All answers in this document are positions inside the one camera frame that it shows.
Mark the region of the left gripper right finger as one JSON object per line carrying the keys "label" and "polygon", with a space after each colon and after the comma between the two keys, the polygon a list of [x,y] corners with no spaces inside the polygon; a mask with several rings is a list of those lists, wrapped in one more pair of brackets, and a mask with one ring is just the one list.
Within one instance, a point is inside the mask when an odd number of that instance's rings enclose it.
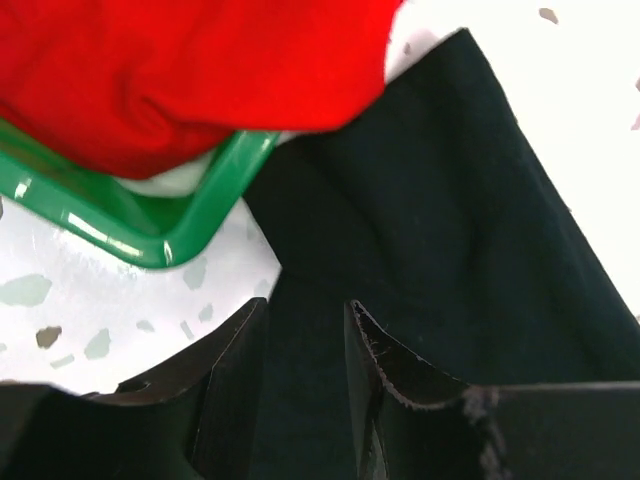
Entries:
{"label": "left gripper right finger", "polygon": [[635,382],[470,385],[344,310],[361,479],[635,479]]}

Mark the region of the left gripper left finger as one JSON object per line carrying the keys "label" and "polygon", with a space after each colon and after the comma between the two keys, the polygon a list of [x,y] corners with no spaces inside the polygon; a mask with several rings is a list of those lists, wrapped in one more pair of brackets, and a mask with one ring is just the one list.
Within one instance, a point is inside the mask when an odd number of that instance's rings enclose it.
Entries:
{"label": "left gripper left finger", "polygon": [[268,304],[253,298],[111,394],[2,386],[2,478],[246,478],[267,327]]}

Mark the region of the black t shirt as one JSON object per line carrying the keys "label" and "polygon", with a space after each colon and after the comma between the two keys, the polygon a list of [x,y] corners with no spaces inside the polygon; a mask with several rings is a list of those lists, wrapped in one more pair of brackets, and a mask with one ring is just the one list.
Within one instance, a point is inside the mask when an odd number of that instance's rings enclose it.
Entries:
{"label": "black t shirt", "polygon": [[245,196],[281,263],[251,475],[356,475],[343,308],[474,384],[629,381],[639,326],[460,30]]}

